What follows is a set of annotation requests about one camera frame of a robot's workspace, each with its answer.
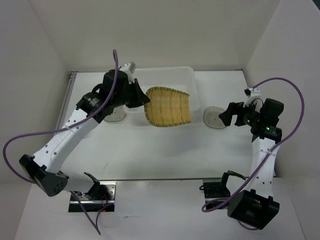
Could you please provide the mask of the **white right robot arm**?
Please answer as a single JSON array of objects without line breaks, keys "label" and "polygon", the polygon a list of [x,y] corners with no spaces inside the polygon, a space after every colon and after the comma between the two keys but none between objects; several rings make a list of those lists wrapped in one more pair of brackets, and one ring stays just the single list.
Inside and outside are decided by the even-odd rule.
[{"label": "white right robot arm", "polygon": [[228,203],[227,215],[254,229],[262,230],[279,212],[280,204],[273,199],[272,181],[278,143],[282,130],[277,127],[284,104],[267,98],[259,111],[253,103],[229,103],[219,115],[225,126],[236,116],[235,126],[250,126],[252,164],[247,183]]}]

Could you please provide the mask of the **woven bamboo tray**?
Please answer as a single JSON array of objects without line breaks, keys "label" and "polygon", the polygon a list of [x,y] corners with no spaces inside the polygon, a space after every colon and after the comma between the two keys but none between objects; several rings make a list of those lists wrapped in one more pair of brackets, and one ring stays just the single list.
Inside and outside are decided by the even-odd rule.
[{"label": "woven bamboo tray", "polygon": [[150,102],[144,105],[144,113],[146,120],[152,126],[169,128],[192,122],[188,93],[173,88],[153,86],[145,94]]}]

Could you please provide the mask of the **white plastic bin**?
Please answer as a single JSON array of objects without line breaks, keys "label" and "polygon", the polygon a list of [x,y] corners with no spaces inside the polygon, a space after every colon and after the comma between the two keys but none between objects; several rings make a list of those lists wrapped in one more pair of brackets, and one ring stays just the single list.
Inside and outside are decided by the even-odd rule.
[{"label": "white plastic bin", "polygon": [[[151,87],[166,87],[188,93],[191,123],[198,121],[201,104],[196,87],[195,73],[191,67],[141,68],[137,69],[133,76],[138,79],[144,94]],[[151,125],[146,119],[144,105],[138,108],[125,107],[124,111],[134,125]]]}]

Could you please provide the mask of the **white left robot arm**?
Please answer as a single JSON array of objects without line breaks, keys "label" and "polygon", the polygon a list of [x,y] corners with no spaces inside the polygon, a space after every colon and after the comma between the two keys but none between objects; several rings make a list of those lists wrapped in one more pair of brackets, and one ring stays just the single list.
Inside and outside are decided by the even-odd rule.
[{"label": "white left robot arm", "polygon": [[105,117],[120,106],[137,108],[150,102],[143,93],[133,71],[121,68],[110,70],[102,83],[85,94],[76,104],[71,117],[52,139],[33,155],[23,155],[19,163],[49,197],[62,191],[81,192],[94,200],[106,189],[90,173],[80,176],[67,175],[61,167],[82,139],[95,129]]}]

